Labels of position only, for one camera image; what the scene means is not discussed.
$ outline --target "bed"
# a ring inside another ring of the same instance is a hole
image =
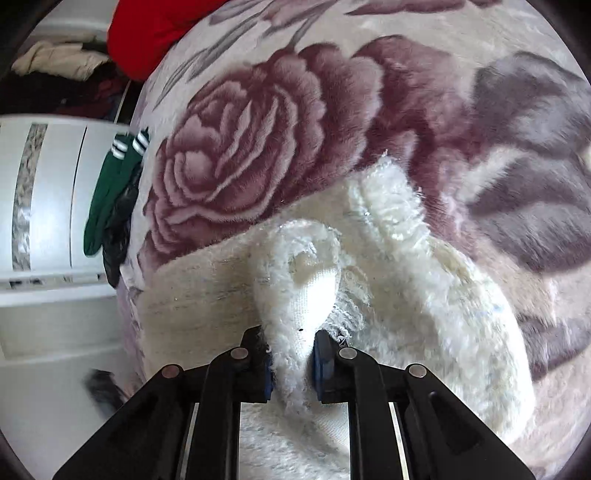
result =
[[[510,447],[554,478],[591,423],[590,113],[581,67],[525,0],[231,0],[135,112],[151,143],[118,297],[137,371],[204,359],[189,299],[211,248],[387,152],[434,236],[508,299],[536,400]]]

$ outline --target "pile of clothes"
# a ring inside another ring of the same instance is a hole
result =
[[[47,113],[114,121],[129,79],[100,43],[35,43],[0,80],[0,115]]]

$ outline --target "black cloth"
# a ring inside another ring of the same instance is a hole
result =
[[[103,264],[109,285],[117,288],[121,272],[119,267],[125,261],[129,247],[131,214],[138,199],[141,164],[135,166],[125,190],[117,197],[111,217],[103,232]]]

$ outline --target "black fabric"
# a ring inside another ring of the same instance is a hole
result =
[[[136,165],[125,190],[117,197],[111,217],[103,233],[103,264],[109,285],[117,288],[121,272],[119,267],[125,261],[129,247],[131,214],[138,199],[141,164]]]
[[[104,370],[91,370],[84,386],[104,418],[111,418],[123,406],[123,392],[115,384],[113,374]]]

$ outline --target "white stripe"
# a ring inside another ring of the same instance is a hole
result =
[[[134,150],[140,155],[144,155],[146,153],[144,148],[139,144],[139,142],[136,139],[134,139],[134,143],[132,145],[134,146]]]
[[[117,140],[115,138],[113,140],[113,145],[116,146],[122,152],[127,152],[127,145],[125,145],[121,140]]]
[[[113,154],[113,156],[115,158],[118,158],[120,160],[123,160],[125,158],[125,154],[121,153],[119,150],[117,150],[115,147],[111,147],[111,153]]]
[[[137,138],[140,141],[140,143],[144,146],[144,148],[148,148],[150,142],[148,142],[148,139],[144,136],[142,132],[138,134]]]

